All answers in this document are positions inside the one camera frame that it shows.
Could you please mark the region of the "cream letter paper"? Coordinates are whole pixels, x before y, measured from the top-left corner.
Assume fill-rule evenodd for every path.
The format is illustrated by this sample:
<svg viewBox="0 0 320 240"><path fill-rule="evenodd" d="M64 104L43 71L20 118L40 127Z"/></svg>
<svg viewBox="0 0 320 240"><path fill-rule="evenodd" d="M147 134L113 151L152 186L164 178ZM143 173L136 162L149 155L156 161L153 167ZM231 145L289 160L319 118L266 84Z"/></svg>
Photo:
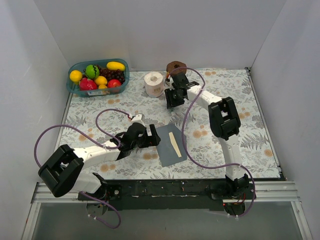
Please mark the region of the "cream letter paper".
<svg viewBox="0 0 320 240"><path fill-rule="evenodd" d="M169 135L170 143L171 143L174 151L176 152L177 157L181 158L182 154L180 152L179 146L178 146L178 144L176 142L176 139L175 139L175 136L174 136L173 132L169 132L168 135Z"/></svg>

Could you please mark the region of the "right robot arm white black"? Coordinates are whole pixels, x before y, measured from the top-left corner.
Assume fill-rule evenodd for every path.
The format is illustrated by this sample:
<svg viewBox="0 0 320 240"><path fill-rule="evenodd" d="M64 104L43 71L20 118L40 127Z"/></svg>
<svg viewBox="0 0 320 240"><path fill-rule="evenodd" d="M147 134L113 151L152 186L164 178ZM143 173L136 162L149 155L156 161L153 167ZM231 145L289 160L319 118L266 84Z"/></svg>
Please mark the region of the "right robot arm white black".
<svg viewBox="0 0 320 240"><path fill-rule="evenodd" d="M235 102L231 97L221 98L204 90L206 82L201 74L198 76L203 82L202 85L189 81L185 74L187 69L191 68L174 64L173 69L167 71L166 81L169 82L169 88L164 90L166 107L172 109L183 105L185 100L191 101L183 118L182 133L184 133L187 117L193 104L196 103L208 111L210 129L222 147L224 164L220 166L201 165L189 154L184 138L182 145L188 158L197 166L210 170L225 168L226 193L230 198L237 199L249 187L251 174L242 165L239 148L241 121Z"/></svg>

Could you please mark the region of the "green white glue stick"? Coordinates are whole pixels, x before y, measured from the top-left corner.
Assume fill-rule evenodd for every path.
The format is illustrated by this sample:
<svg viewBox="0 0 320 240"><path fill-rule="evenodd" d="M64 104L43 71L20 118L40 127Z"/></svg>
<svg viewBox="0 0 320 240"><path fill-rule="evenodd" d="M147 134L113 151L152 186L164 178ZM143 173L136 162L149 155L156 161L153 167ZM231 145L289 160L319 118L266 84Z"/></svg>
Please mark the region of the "green white glue stick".
<svg viewBox="0 0 320 240"><path fill-rule="evenodd" d="M175 110L173 108L170 109L170 113L171 113L172 116L174 116L176 114Z"/></svg>

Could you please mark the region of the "grey envelope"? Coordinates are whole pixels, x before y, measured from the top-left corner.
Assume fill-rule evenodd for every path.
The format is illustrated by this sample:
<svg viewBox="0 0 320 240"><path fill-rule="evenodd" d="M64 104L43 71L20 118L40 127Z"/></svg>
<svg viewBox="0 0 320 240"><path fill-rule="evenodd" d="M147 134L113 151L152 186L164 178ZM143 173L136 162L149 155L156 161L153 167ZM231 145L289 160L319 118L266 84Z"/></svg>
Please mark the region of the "grey envelope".
<svg viewBox="0 0 320 240"><path fill-rule="evenodd" d="M182 132L174 124L167 124L156 128L160 137L160 143L156 147L159 160L162 167L181 163L187 160L187 154L183 146L183 140L186 140Z"/></svg>

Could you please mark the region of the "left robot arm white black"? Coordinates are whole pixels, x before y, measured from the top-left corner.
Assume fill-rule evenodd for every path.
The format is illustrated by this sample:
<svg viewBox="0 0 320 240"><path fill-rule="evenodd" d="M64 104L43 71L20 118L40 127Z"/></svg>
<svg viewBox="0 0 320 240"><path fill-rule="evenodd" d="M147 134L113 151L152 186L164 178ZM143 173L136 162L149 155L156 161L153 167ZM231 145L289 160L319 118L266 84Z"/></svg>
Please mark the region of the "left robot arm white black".
<svg viewBox="0 0 320 240"><path fill-rule="evenodd" d="M83 169L121 160L136 148L158 146L160 142L154 124L146 128L134 122L127 131L118 133L105 143L96 142L94 146L80 148L61 145L39 167L38 175L56 198L70 191L84 191L95 200L101 200L107 193L103 178L97 173L87 174Z"/></svg>

